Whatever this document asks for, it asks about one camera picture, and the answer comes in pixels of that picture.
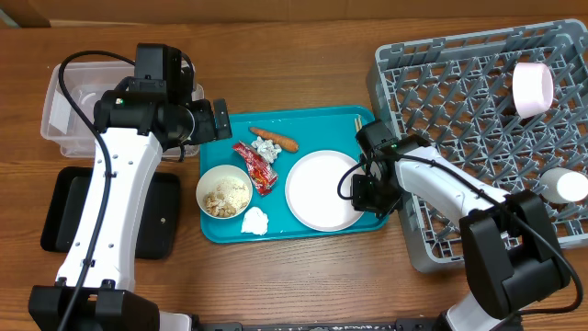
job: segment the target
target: food in bowl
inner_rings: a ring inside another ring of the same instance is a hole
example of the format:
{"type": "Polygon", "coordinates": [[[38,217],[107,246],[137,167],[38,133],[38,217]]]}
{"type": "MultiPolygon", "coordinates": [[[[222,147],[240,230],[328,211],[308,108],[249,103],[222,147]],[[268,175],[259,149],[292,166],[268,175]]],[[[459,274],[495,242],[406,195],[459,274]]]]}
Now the food in bowl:
{"type": "Polygon", "coordinates": [[[236,177],[225,177],[205,197],[206,212],[214,217],[228,218],[249,204],[249,188],[236,177]]]}

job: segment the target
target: clear plastic bin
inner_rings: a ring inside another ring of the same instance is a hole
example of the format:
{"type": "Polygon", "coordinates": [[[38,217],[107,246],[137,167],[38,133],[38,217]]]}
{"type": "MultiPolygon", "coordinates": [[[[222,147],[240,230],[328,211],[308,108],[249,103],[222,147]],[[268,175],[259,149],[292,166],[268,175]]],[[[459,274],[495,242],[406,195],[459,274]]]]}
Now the clear plastic bin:
{"type": "MultiPolygon", "coordinates": [[[[77,116],[63,96],[57,73],[60,65],[53,69],[40,124],[40,135],[58,143],[67,157],[94,157],[94,136],[77,116]]],[[[94,104],[104,92],[113,89],[124,77],[132,76],[133,66],[122,61],[69,63],[65,69],[65,84],[73,100],[84,114],[94,121],[94,104]]],[[[192,99],[204,98],[202,86],[197,85],[192,99]]],[[[199,146],[186,146],[186,157],[198,153],[199,146]]],[[[164,153],[166,157],[179,157],[179,148],[164,153]]]]}

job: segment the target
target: chopsticks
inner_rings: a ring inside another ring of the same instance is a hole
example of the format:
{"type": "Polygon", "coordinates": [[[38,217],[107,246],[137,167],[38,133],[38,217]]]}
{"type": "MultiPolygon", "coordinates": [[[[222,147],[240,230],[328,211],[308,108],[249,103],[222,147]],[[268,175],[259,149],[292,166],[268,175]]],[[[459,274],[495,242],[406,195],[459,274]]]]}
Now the chopsticks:
{"type": "Polygon", "coordinates": [[[353,120],[353,122],[356,125],[356,132],[359,132],[361,130],[361,128],[364,126],[361,123],[361,115],[358,115],[357,118],[353,120]]]}

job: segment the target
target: crumpled paper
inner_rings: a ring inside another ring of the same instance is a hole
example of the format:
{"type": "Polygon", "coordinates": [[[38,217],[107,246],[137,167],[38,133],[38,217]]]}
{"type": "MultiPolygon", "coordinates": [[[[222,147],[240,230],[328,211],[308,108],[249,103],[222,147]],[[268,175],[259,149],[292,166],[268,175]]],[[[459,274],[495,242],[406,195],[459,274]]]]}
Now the crumpled paper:
{"type": "Polygon", "coordinates": [[[282,147],[274,144],[271,140],[264,140],[262,137],[257,137],[257,140],[251,145],[268,163],[273,164],[277,159],[277,154],[282,152],[282,147]]]}

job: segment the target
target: blue tray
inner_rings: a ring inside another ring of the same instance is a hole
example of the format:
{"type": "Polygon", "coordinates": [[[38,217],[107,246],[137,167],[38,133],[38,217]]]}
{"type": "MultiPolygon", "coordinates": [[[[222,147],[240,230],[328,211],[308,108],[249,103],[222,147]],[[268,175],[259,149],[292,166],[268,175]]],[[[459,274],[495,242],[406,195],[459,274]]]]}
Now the blue tray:
{"type": "Polygon", "coordinates": [[[230,220],[217,220],[200,211],[202,233],[215,243],[230,244],[352,234],[381,228],[388,218],[380,221],[373,213],[366,212],[355,224],[342,231],[315,231],[300,223],[286,203],[285,186],[288,172],[302,156],[321,150],[333,150],[358,160],[360,150],[355,139],[354,124],[357,115],[361,115],[364,124],[374,120],[371,111],[359,106],[231,115],[232,138],[200,146],[201,176],[212,167],[220,165],[239,166],[247,172],[244,160],[232,150],[232,146],[239,141],[251,143],[256,139],[256,136],[249,132],[251,126],[286,135],[296,140],[300,149],[294,154],[284,151],[278,155],[272,166],[279,177],[270,194],[262,198],[254,190],[253,200],[249,206],[259,207],[267,214],[269,225],[265,235],[242,234],[243,214],[230,220]]]}

